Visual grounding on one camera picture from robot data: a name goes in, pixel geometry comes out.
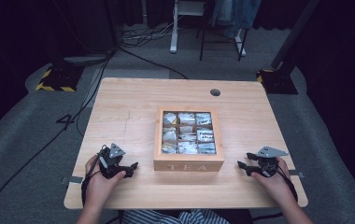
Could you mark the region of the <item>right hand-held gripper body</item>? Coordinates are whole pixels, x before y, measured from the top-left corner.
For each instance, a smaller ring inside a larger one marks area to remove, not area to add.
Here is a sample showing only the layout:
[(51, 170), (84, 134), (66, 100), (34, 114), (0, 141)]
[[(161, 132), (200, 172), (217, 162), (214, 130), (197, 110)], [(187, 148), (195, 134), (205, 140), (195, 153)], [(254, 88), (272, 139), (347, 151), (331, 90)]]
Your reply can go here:
[(277, 157), (288, 156), (288, 151), (283, 151), (274, 147), (265, 146), (256, 154), (258, 164), (261, 168), (261, 174), (265, 177), (271, 177), (277, 172)]

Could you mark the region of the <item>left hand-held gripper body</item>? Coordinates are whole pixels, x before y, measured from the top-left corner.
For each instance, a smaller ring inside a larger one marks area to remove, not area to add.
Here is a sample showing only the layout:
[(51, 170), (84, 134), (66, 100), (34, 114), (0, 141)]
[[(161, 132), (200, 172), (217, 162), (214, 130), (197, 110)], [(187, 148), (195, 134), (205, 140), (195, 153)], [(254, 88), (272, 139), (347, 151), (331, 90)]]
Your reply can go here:
[(105, 178), (110, 179), (121, 170), (120, 161), (124, 154), (125, 151), (114, 143), (110, 147), (103, 145), (98, 156), (100, 171)]

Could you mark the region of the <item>wooden tea box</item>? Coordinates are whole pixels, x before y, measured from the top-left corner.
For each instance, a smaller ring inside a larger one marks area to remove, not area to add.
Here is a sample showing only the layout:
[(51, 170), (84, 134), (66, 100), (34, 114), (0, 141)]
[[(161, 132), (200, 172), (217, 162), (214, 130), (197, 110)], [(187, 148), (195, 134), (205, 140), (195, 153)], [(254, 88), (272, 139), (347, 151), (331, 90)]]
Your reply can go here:
[[(216, 155), (205, 154), (164, 154), (161, 152), (162, 124), (164, 111), (196, 111), (210, 112), (212, 115), (213, 129), (215, 134)], [(157, 112), (155, 148), (153, 153), (153, 166), (155, 171), (168, 172), (218, 172), (224, 164), (224, 150), (220, 140), (220, 125), (218, 113), (214, 108), (206, 107), (160, 107)]]

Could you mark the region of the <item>person's right hand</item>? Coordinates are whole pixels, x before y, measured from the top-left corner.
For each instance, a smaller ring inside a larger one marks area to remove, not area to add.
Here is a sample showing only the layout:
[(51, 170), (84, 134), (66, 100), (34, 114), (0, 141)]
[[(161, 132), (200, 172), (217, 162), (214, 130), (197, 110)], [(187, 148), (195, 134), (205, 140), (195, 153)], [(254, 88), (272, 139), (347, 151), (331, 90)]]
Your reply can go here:
[(258, 173), (252, 173), (251, 177), (265, 188), (265, 191), (280, 208), (289, 208), (297, 204), (290, 187), (281, 175), (275, 174), (272, 177), (264, 177)]

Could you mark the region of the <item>person's left hand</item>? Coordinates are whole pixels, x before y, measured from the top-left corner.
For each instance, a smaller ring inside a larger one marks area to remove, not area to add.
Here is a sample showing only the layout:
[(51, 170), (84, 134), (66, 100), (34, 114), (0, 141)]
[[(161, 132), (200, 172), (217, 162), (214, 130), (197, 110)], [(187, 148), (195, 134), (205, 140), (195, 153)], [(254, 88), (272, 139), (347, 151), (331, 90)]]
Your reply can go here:
[(125, 177), (126, 172), (121, 171), (110, 179), (105, 178), (100, 172), (97, 156), (92, 156), (87, 161), (85, 168), (90, 180), (86, 189), (84, 208), (86, 210), (102, 210), (113, 189)]

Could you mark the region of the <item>person's striped clothing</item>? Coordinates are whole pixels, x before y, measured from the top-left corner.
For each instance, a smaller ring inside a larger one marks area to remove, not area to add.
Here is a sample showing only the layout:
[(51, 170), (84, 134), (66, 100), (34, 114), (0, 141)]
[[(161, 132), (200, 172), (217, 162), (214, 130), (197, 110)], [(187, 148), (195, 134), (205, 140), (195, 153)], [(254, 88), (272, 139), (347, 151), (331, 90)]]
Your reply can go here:
[(181, 212), (177, 217), (155, 210), (127, 210), (121, 224), (230, 224), (228, 220), (206, 209)]

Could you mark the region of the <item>group of silver tea packets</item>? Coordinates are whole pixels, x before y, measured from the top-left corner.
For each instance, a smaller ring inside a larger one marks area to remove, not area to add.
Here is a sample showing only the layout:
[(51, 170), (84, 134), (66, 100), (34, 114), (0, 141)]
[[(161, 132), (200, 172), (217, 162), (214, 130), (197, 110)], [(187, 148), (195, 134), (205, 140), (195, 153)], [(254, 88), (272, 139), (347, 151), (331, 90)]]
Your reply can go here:
[(216, 155), (210, 112), (164, 111), (161, 152)]

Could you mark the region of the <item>black stand base striped edge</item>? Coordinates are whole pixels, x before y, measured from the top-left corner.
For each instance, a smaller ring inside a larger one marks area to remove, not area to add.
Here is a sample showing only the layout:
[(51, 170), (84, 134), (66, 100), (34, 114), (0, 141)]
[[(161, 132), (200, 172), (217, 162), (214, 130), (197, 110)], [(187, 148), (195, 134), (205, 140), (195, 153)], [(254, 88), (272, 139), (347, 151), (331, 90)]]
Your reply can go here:
[(77, 90), (84, 68), (82, 66), (67, 66), (60, 68), (49, 66), (36, 85), (37, 91), (67, 91)]
[(283, 76), (277, 70), (259, 70), (256, 72), (256, 79), (263, 85), (267, 94), (298, 94), (291, 77)]

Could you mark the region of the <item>black metal chair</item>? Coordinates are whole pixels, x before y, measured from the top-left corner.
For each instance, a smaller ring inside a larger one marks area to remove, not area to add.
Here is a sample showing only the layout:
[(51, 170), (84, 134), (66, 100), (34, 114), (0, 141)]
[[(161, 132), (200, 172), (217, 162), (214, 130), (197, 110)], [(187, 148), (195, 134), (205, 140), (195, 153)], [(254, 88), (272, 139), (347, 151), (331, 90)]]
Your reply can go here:
[[(210, 45), (233, 45), (236, 49), (237, 60), (240, 62), (241, 59), (244, 58), (244, 57), (241, 57), (237, 52), (237, 48), (236, 48), (236, 45), (234, 42), (234, 37), (225, 37), (225, 36), (221, 35), (219, 39), (217, 39), (215, 36), (213, 36), (211, 39), (206, 38), (206, 34), (208, 31), (218, 33), (221, 29), (222, 29), (221, 25), (212, 26), (209, 21), (206, 21), (206, 20), (201, 21), (201, 25), (196, 33), (196, 37), (201, 38), (200, 54), (199, 54), (200, 61), (202, 61), (204, 58), (205, 46), (207, 44), (210, 44)], [(248, 33), (249, 33), (248, 29), (244, 29), (244, 30), (239, 29), (235, 36), (239, 36), (246, 45)]]

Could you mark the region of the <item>dark slanted stand pole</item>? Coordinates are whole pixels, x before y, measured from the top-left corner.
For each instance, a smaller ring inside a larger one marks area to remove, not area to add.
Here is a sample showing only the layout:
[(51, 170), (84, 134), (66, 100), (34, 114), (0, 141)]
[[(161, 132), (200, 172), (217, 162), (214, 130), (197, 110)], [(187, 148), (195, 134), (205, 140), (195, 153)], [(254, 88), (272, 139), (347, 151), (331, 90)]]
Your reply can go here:
[(309, 0), (303, 12), (301, 13), (300, 17), (298, 18), (297, 22), (294, 24), (293, 28), (291, 29), (291, 32), (289, 33), (288, 37), (284, 41), (282, 47), (279, 49), (276, 57), (271, 62), (272, 68), (278, 69), (279, 66), (284, 62), (284, 59), (287, 56), (289, 50), (291, 49), (294, 41), (297, 39), (298, 35), (304, 29), (305, 24), (310, 19), (319, 1), (320, 0)]

